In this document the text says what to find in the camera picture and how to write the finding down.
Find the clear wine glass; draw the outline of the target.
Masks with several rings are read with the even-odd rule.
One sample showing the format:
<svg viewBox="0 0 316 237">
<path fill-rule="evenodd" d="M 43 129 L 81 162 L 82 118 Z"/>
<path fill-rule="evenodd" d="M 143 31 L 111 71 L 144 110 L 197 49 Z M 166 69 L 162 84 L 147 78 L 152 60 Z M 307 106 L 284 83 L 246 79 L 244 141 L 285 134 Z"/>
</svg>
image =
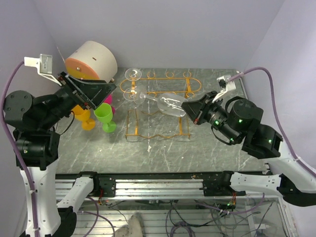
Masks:
<svg viewBox="0 0 316 237">
<path fill-rule="evenodd" d="M 129 68 L 125 71 L 124 76 L 129 81 L 137 81 L 142 77 L 142 72 L 136 68 Z"/>
<path fill-rule="evenodd" d="M 140 91 L 136 87 L 131 87 L 123 92 L 123 97 L 126 101 L 130 102 L 133 108 L 141 105 Z"/>
<path fill-rule="evenodd" d="M 170 116 L 182 118 L 186 115 L 186 112 L 182 109 L 181 105 L 183 102 L 187 102 L 185 97 L 174 93 L 163 93 L 159 97 L 153 97 L 145 92 L 140 92 L 141 101 L 144 102 L 146 99 L 155 101 L 158 109 Z"/>
</svg>

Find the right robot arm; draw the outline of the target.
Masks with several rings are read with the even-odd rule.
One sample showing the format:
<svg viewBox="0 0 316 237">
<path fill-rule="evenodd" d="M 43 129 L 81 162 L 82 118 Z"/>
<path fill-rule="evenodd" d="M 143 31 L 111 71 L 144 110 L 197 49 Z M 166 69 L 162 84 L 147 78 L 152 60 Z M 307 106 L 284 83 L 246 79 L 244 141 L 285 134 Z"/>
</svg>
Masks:
<svg viewBox="0 0 316 237">
<path fill-rule="evenodd" d="M 241 144 L 242 151 L 258 160 L 266 161 L 272 175 L 251 175 L 235 171 L 223 171 L 215 187 L 223 195 L 231 192 L 255 191 L 276 195 L 287 203 L 299 207 L 316 204 L 316 179 L 299 167 L 291 155 L 285 137 L 274 128 L 262 124 L 263 110 L 253 102 L 235 96 L 224 107 L 213 102 L 216 92 L 201 99 L 182 103 L 181 107 L 196 125 L 209 123 L 232 146 Z"/>
</svg>

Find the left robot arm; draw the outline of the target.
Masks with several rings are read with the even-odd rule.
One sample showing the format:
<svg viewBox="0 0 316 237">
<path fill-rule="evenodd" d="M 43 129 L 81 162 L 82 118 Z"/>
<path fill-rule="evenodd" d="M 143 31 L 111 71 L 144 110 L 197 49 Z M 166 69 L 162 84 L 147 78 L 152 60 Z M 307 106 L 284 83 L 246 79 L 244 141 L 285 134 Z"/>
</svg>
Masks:
<svg viewBox="0 0 316 237">
<path fill-rule="evenodd" d="M 61 87 L 53 94 L 34 97 L 18 90 L 5 92 L 0 103 L 1 123 L 13 146 L 24 181 L 27 200 L 25 237 L 69 237 L 74 233 L 77 211 L 88 196 L 100 192 L 94 171 L 78 174 L 70 191 L 56 199 L 55 175 L 60 135 L 53 126 L 68 117 L 75 106 L 97 109 L 115 90 L 103 80 L 80 80 L 62 72 Z"/>
</svg>

